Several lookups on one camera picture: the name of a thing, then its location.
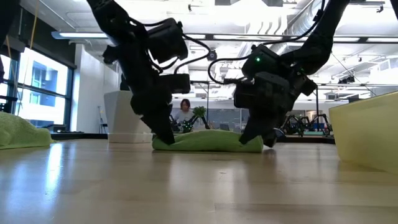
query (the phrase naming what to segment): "duct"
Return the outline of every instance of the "duct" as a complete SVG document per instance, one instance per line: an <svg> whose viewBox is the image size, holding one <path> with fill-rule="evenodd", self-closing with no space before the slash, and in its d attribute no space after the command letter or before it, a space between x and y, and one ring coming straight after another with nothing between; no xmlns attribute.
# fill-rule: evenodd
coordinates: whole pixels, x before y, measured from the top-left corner
<svg viewBox="0 0 398 224"><path fill-rule="evenodd" d="M284 35L302 35L314 23L313 18L321 7L322 0L313 0L288 24ZM286 43L274 44L270 49L278 54L285 53L289 48Z"/></svg>

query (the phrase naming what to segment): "floor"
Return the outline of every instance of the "floor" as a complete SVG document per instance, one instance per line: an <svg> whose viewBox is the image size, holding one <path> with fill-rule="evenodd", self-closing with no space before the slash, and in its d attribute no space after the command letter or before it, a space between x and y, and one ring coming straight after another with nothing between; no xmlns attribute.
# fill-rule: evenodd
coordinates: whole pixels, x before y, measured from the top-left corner
<svg viewBox="0 0 398 224"><path fill-rule="evenodd" d="M398 223L398 176L327 144L188 154L66 141L0 151L0 223Z"/></svg>

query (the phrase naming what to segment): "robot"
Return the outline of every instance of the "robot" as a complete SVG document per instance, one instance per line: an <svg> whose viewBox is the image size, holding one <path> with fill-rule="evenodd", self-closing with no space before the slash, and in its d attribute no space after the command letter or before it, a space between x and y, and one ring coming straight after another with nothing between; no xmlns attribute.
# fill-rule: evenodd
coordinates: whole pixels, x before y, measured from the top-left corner
<svg viewBox="0 0 398 224"><path fill-rule="evenodd" d="M184 38L202 44L186 36L182 23L172 18L155 24L143 24L133 18L113 0L87 0L101 30L107 34L114 46L108 46L103 54L105 63L118 61L129 89L132 91L131 107L135 114L153 130L166 144L175 142L172 125L169 121L172 109L172 93L190 91L189 74L179 74L178 68L204 57L185 62L177 67L172 75L160 75L163 69L170 68L177 60L188 57ZM267 146L275 144L274 128L281 126L286 113L291 111L301 93L309 95L317 88L307 75L318 71L329 59L333 46L333 36L344 10L350 0L329 0L319 10L313 27L303 46L293 52L277 55L266 45L286 42L268 42L254 46L242 73L244 78L236 80L215 80L219 84L235 84L234 105L247 108L250 113L248 124L240 137L246 144L256 136L262 136ZM391 0L398 18L398 1ZM7 11L11 17L12 10ZM152 60L164 63L175 60L162 68Z"/></svg>

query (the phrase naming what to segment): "green towel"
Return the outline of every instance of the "green towel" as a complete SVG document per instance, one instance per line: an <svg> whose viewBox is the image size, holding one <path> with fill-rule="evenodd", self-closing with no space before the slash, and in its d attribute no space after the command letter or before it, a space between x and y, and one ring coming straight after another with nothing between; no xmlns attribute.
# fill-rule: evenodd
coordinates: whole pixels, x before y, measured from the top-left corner
<svg viewBox="0 0 398 224"><path fill-rule="evenodd" d="M239 142L240 136L230 131L203 130L177 135L172 145L155 138L152 147L163 151L262 152L260 136L245 145Z"/></svg>
<svg viewBox="0 0 398 224"><path fill-rule="evenodd" d="M53 143L50 131L36 128L28 121L0 112L0 149L49 146Z"/></svg>

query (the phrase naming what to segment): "ceiling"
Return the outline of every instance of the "ceiling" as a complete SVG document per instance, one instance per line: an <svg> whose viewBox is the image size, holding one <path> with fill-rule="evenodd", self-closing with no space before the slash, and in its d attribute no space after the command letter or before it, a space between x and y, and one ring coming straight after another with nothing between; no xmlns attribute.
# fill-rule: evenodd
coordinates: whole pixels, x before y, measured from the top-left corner
<svg viewBox="0 0 398 224"><path fill-rule="evenodd" d="M63 32L101 32L88 3L85 0L39 0L39 18ZM129 15L141 22L155 22L167 17L182 21L186 33L211 34L283 34L288 24L299 26L292 19L311 0L285 0L295 4L284 4L283 7L269 7L262 0L116 0ZM22 7L34 13L36 0L22 0ZM336 35L380 35L396 36L398 21L389 0L384 10L377 13L379 6L348 6L336 30ZM101 60L107 40L87 39L83 42L85 49ZM252 42L208 41L216 49L218 58L244 56L250 52ZM205 54L197 44L187 43L190 51L188 59ZM299 43L289 43L286 50L300 47ZM336 83L345 75L346 68L356 74L366 76L370 69L386 56L398 55L398 46L392 44L335 44L333 55L328 63L312 78L317 82ZM196 78L207 79L205 70L209 62L201 60L190 64L186 69ZM227 68L216 73L226 73L230 68L238 68L236 63L224 63L218 68Z"/></svg>

